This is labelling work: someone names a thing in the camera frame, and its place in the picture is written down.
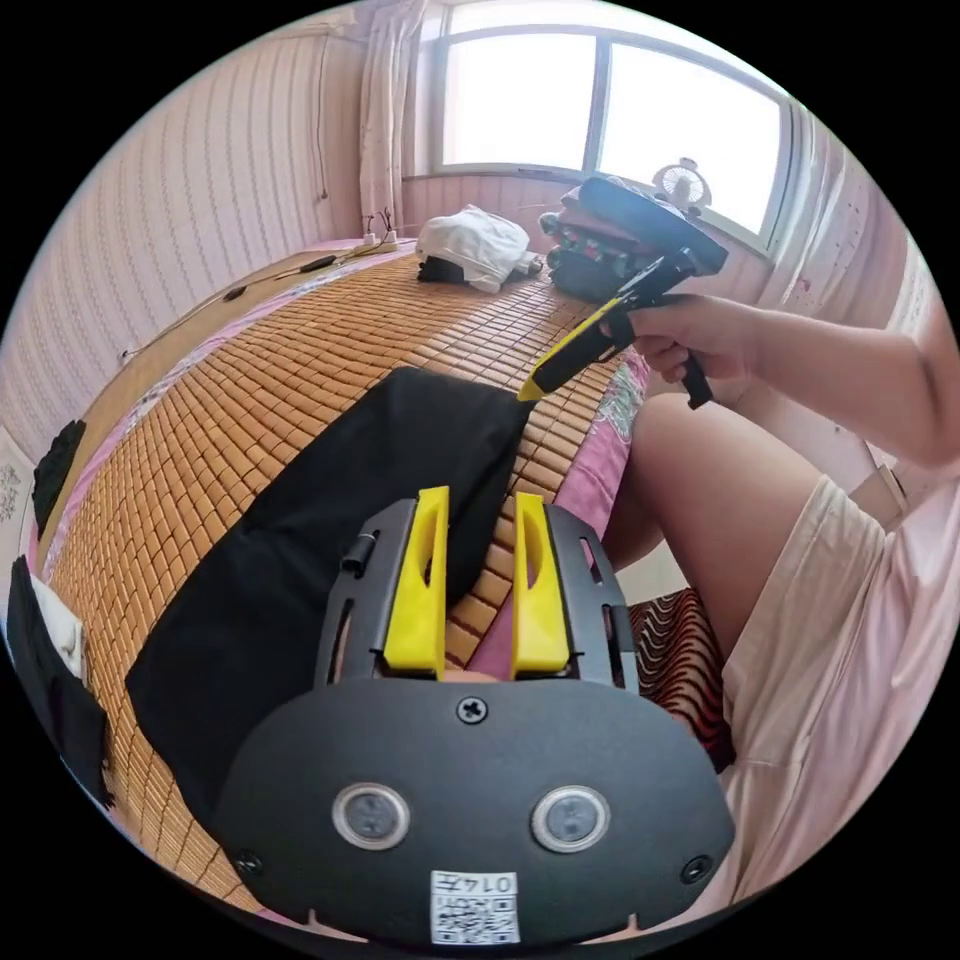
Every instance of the striped fabric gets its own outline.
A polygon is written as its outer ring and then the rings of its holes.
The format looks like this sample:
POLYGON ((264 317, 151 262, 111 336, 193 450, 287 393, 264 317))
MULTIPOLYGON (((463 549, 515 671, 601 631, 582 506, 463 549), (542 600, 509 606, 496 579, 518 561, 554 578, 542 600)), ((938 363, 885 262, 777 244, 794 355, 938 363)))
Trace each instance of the striped fabric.
POLYGON ((634 604, 630 625, 641 696, 686 724, 719 773, 734 751, 723 718, 723 659, 699 595, 688 587, 634 604))

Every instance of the window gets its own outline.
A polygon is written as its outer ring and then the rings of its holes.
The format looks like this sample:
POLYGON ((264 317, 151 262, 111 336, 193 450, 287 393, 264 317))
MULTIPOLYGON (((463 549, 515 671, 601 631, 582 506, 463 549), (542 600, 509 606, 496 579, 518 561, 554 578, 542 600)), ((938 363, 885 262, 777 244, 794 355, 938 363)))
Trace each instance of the window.
POLYGON ((599 0, 451 0, 427 19, 417 83, 441 92, 417 98, 418 172, 600 172, 650 189, 690 157, 713 196, 704 220, 774 241, 790 98, 686 30, 599 0))

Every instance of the small fan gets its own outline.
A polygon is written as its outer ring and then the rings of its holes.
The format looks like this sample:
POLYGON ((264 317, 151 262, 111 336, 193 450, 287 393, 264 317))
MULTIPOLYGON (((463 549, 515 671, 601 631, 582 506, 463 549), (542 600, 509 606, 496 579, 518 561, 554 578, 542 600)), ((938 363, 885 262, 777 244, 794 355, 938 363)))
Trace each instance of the small fan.
POLYGON ((653 185, 657 188, 657 200, 673 204, 690 220, 699 217, 702 208, 709 207, 713 200, 707 181, 689 157, 681 157, 680 163, 658 170, 653 185))

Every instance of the window frame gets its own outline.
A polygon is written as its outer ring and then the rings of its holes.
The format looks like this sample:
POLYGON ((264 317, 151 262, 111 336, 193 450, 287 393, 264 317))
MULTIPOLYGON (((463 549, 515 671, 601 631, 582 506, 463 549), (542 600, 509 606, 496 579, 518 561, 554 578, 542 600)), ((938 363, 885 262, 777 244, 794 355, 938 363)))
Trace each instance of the window frame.
MULTIPOLYGON (((772 258, 781 241, 784 224, 788 219, 788 212, 796 195, 797 171, 799 159, 799 117, 796 102, 780 90, 768 86, 762 80, 737 69, 732 64, 716 60, 697 50, 691 50, 679 44, 654 37, 626 33, 620 30, 602 29, 579 24, 540 24, 528 26, 489 27, 483 30, 471 30, 465 33, 451 35, 449 31, 450 17, 453 5, 445 6, 440 23, 439 36, 422 40, 419 44, 419 53, 413 59, 412 73, 414 87, 426 84, 429 93, 423 101, 427 105, 428 116, 415 118, 414 122, 420 127, 416 137, 425 146, 426 156, 419 164, 421 176, 476 176, 499 175, 519 176, 545 180, 554 180, 576 185, 582 183, 596 172, 599 160, 600 146, 603 140, 603 127, 606 120, 606 103, 610 89, 611 52, 614 44, 638 47, 656 53, 666 54, 686 60, 689 63, 706 67, 718 74, 742 83, 753 90, 773 100, 780 107, 780 151, 777 157, 777 167, 770 191, 770 200, 767 212, 759 234, 724 217, 714 210, 703 211, 703 222, 719 230, 726 236, 738 241, 749 249, 764 257, 772 258), (447 62, 450 48, 458 43, 468 43, 472 40, 483 40, 493 37, 543 35, 543 34, 576 34, 594 38, 596 56, 594 67, 593 98, 590 108, 590 120, 587 128, 586 143, 584 145, 584 163, 580 170, 560 167, 546 167, 536 164, 521 163, 443 163, 443 127, 446 110, 446 77, 447 62)), ((652 184, 627 182, 648 192, 653 192, 652 184)))

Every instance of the windowsill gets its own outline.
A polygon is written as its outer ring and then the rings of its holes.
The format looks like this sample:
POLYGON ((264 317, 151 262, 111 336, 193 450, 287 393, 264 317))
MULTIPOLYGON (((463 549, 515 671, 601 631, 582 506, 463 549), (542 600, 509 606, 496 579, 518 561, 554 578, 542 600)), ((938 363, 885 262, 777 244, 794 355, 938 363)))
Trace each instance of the windowsill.
MULTIPOLYGON (((538 180, 541 183, 558 183, 565 186, 575 187, 586 180, 583 174, 577 174, 572 171, 565 172, 561 170, 540 170, 532 167, 509 167, 503 166, 499 169, 489 169, 464 165, 462 167, 446 168, 438 170, 436 173, 419 173, 402 176, 403 183, 414 182, 417 180, 437 180, 452 177, 509 177, 513 180, 538 180)), ((707 211, 703 217, 703 226, 707 228, 710 234, 716 234, 724 242, 735 243, 738 247, 747 250, 755 257, 762 260, 770 260, 771 253, 767 250, 759 237, 751 239, 749 235, 738 234, 722 224, 717 223, 711 216, 711 211, 707 211)))

